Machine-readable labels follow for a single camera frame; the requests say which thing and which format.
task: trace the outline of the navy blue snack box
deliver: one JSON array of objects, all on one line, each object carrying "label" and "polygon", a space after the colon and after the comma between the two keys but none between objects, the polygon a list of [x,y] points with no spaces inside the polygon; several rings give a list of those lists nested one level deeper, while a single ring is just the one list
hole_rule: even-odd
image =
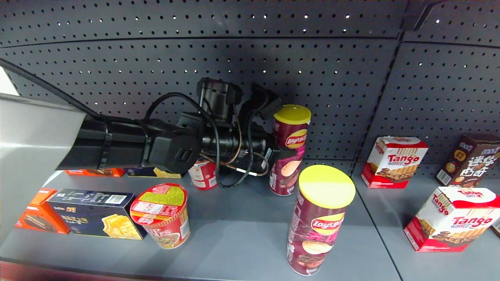
[{"label": "navy blue snack box", "polygon": [[133,193],[63,188],[48,203],[71,232],[142,240],[146,231],[129,215]]}]

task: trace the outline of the lay's logo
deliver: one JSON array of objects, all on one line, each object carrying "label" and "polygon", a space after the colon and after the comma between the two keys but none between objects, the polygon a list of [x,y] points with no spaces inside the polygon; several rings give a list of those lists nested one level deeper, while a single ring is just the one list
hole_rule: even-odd
[{"label": "lay's logo", "polygon": [[311,228],[322,235],[332,235],[337,232],[344,221],[344,213],[321,216],[311,221]]},{"label": "lay's logo", "polygon": [[302,129],[294,132],[286,138],[285,146],[289,149],[298,149],[306,143],[306,134],[308,130]]},{"label": "lay's logo", "polygon": [[328,221],[328,220],[322,220],[322,219],[314,219],[312,221],[312,227],[316,229],[322,229],[322,230],[334,230],[337,229],[341,226],[341,221]]}]

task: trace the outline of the gray panel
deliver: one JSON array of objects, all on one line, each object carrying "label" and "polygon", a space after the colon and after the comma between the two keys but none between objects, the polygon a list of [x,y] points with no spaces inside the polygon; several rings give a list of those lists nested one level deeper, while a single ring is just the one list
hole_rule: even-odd
[{"label": "gray panel", "polygon": [[403,43],[360,154],[377,136],[415,136],[429,145],[423,163],[441,164],[465,133],[499,133],[500,50]]},{"label": "gray panel", "polygon": [[[438,186],[435,179],[416,177],[405,189],[383,190],[367,188],[359,176],[353,180],[403,280],[498,280],[500,243],[491,229],[464,252],[414,251],[403,228]],[[480,186],[500,194],[499,179],[484,179]],[[471,270],[473,267],[481,267],[481,271]]]},{"label": "gray panel", "polygon": [[[142,118],[167,92],[197,99],[203,77],[239,84],[247,95],[254,81],[312,111],[306,158],[352,160],[395,48],[395,39],[150,39],[4,48],[0,56],[96,111],[129,118]],[[23,97],[59,101],[11,79]],[[157,116],[175,123],[182,111],[193,109],[176,98]]]},{"label": "gray panel", "polygon": [[500,46],[500,2],[447,1],[432,9],[418,31],[405,41]]},{"label": "gray panel", "polygon": [[[138,194],[165,181],[62,174],[47,187]],[[135,241],[14,229],[1,246],[0,256],[65,270],[123,277],[143,275],[144,279],[330,280],[335,276],[339,280],[400,280],[358,196],[348,207],[335,247],[321,270],[312,277],[303,277],[290,269],[286,256],[285,242],[295,196],[274,195],[267,177],[248,178],[231,190],[210,191],[195,189],[189,184],[189,177],[168,181],[181,182],[189,192],[192,232],[177,249],[160,249],[150,236]]]},{"label": "gray panel", "polygon": [[178,37],[395,38],[407,1],[1,1],[0,47]]}]

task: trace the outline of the noodle cup lid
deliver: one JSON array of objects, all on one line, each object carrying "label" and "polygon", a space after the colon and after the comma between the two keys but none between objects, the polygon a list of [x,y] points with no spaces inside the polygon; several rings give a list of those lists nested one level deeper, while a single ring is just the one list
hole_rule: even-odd
[{"label": "noodle cup lid", "polygon": [[307,200],[326,209],[340,209],[351,204],[356,195],[352,179],[339,169],[312,165],[298,176],[298,188]]},{"label": "noodle cup lid", "polygon": [[289,125],[309,124],[311,111],[301,105],[285,104],[283,108],[274,114],[274,118]]},{"label": "noodle cup lid", "polygon": [[141,226],[159,224],[179,213],[187,200],[188,192],[179,184],[158,184],[137,196],[130,207],[130,217]]}]

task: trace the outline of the lay's chips can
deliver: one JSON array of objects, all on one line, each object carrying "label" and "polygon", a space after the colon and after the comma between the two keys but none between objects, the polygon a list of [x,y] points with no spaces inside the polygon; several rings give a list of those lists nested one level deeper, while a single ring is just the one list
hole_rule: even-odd
[{"label": "lay's chips can", "polygon": [[278,158],[272,166],[269,185],[272,192],[280,196],[294,193],[300,164],[306,150],[306,136],[311,122],[311,111],[304,106],[286,104],[274,114],[272,133],[276,144],[285,149],[296,150],[288,158]]},{"label": "lay's chips can", "polygon": [[286,257],[296,273],[310,276],[318,272],[334,246],[356,188],[342,171],[312,165],[300,173],[298,189]]}]

